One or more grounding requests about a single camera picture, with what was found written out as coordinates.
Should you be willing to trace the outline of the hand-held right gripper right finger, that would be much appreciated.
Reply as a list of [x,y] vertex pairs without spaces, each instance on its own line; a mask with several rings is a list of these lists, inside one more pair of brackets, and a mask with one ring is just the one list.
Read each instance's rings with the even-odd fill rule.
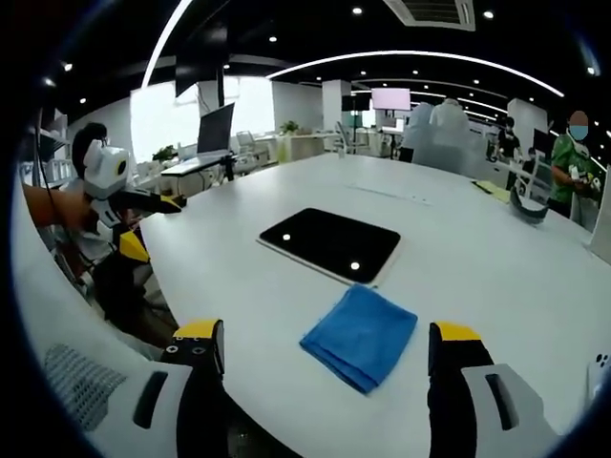
[[558,443],[541,397],[470,327],[430,324],[428,375],[431,457],[545,457]]

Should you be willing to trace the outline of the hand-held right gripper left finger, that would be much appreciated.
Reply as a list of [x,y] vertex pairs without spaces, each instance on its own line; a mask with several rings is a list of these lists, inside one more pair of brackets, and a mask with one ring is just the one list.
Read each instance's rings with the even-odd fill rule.
[[226,457],[221,319],[179,328],[158,362],[125,376],[88,440],[102,457]]

